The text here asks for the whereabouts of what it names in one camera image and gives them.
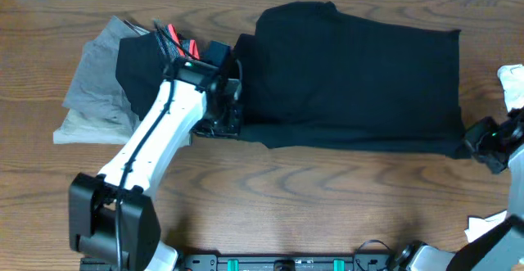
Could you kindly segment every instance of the black cable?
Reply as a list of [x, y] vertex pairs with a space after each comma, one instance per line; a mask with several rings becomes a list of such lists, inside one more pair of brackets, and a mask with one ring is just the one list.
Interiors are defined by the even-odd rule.
[[179, 43], [176, 43], [173, 38], [171, 38], [171, 36], [169, 36], [168, 33], [166, 33], [159, 25], [158, 23], [155, 21], [155, 29], [156, 31], [160, 32], [165, 38], [167, 38], [168, 41], [170, 41], [174, 46], [176, 46], [178, 49], [182, 50], [182, 52], [184, 54], [186, 54], [187, 56], [189, 56], [191, 59], [193, 60], [198, 60], [198, 58], [196, 58], [194, 55], [192, 55], [188, 50], [184, 49], [182, 47], [182, 45], [180, 45]]
[[[167, 65], [164, 68], [164, 76], [168, 72], [170, 68], [170, 65]], [[133, 154], [129, 157], [129, 160], [127, 163], [125, 163], [124, 166], [124, 172], [122, 173], [122, 178], [120, 179], [120, 184], [117, 189], [116, 193], [116, 205], [115, 205], [115, 238], [116, 238], [116, 257], [117, 257], [117, 264], [118, 264], [118, 270], [124, 271], [124, 261], [122, 258], [122, 237], [121, 237], [121, 220], [122, 220], [122, 209], [120, 207], [120, 204], [122, 203], [122, 199], [124, 197], [124, 185], [125, 181], [128, 177], [128, 174], [133, 172], [133, 162], [135, 161], [135, 158], [137, 157], [138, 153], [142, 149], [143, 145], [146, 143], [147, 139], [151, 136], [153, 131], [155, 130], [156, 126], [160, 123], [164, 115], [169, 111], [169, 107], [171, 106], [171, 102], [173, 101], [174, 96], [174, 77], [166, 77], [170, 82], [170, 90], [169, 90], [169, 97], [167, 102], [164, 104], [164, 109], [162, 109], [162, 112], [158, 115], [153, 125], [147, 130], [147, 133], [144, 135], [142, 140], [138, 143], [138, 145], [135, 147]]]
[[[368, 244], [372, 244], [372, 243], [380, 243], [380, 244], [382, 244], [382, 245], [385, 246], [386, 249], [390, 252], [390, 255], [393, 255], [393, 251], [391, 250], [391, 248], [390, 248], [389, 246], [386, 245], [386, 243], [381, 242], [381, 241], [379, 241], [379, 240], [377, 240], [377, 239], [370, 239], [370, 240], [366, 241], [365, 243], [363, 243], [361, 246], [359, 246], [359, 248], [358, 248], [358, 249], [355, 251], [355, 253], [353, 254], [353, 257], [354, 257], [354, 260], [353, 260], [353, 269], [356, 270], [356, 268], [355, 268], [355, 264], [357, 264], [357, 266], [359, 266], [359, 268], [360, 268], [360, 271], [368, 271], [367, 269], [362, 268], [362, 266], [360, 265], [360, 260], [357, 259], [357, 254], [359, 253], [359, 251], [360, 251], [363, 247], [365, 247], [365, 246], [368, 245]], [[386, 266], [385, 266], [384, 268], [382, 268], [382, 269], [377, 269], [377, 271], [390, 271], [390, 270], [388, 269], [388, 267], [387, 267], [387, 262], [386, 262]]]

